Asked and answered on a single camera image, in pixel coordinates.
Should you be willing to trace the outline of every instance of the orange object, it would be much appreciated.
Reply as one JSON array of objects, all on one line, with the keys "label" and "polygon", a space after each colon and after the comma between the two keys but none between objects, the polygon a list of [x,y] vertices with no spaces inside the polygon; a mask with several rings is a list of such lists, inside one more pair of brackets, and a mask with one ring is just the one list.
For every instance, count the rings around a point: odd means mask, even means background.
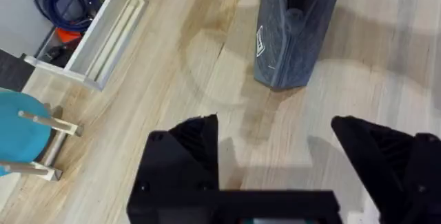
[{"label": "orange object", "polygon": [[81,38],[80,32],[66,31],[61,28],[57,28],[56,32],[57,32],[58,36],[60,37],[61,42],[63,42],[64,44]]}]

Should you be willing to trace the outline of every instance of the gray bag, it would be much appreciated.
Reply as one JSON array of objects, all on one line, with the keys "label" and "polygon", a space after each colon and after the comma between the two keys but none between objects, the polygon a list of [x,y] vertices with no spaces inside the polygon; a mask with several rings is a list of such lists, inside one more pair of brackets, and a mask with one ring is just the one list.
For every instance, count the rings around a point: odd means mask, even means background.
[{"label": "gray bag", "polygon": [[305,86],[337,0],[260,0],[254,78],[275,89]]}]

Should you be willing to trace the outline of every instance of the white label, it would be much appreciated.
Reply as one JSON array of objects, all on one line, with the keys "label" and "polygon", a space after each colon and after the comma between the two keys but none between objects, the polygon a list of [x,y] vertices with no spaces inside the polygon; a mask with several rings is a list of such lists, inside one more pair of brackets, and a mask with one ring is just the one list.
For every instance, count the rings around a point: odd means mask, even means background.
[{"label": "white label", "polygon": [[263,51],[265,51],[265,45],[262,42],[262,29],[263,26],[257,31],[257,57],[259,57]]}]

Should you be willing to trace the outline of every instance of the blue cable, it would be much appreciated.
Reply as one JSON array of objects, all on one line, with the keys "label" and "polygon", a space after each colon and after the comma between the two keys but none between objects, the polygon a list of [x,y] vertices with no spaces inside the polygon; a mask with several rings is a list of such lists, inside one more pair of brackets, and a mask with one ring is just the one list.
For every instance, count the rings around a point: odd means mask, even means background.
[{"label": "blue cable", "polygon": [[61,13],[57,3],[60,0],[34,0],[36,7],[40,13],[49,21],[51,21],[54,26],[73,32],[85,32],[92,20],[89,16],[91,11],[98,12],[101,7],[100,0],[76,0],[81,7],[81,14],[74,19],[65,19],[63,17],[64,13]]}]

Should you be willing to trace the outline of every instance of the wooden floor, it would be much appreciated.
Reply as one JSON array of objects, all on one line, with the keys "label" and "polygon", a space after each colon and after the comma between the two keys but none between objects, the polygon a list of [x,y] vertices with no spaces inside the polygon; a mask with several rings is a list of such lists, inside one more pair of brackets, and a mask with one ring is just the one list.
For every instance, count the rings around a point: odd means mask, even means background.
[{"label": "wooden floor", "polygon": [[253,80],[259,0],[149,1],[103,92],[34,72],[24,92],[85,131],[58,183],[0,180],[0,223],[128,223],[148,134],[216,112],[223,188],[333,189],[347,223],[375,223],[331,118],[441,134],[441,0],[338,0],[308,86],[286,92]]}]

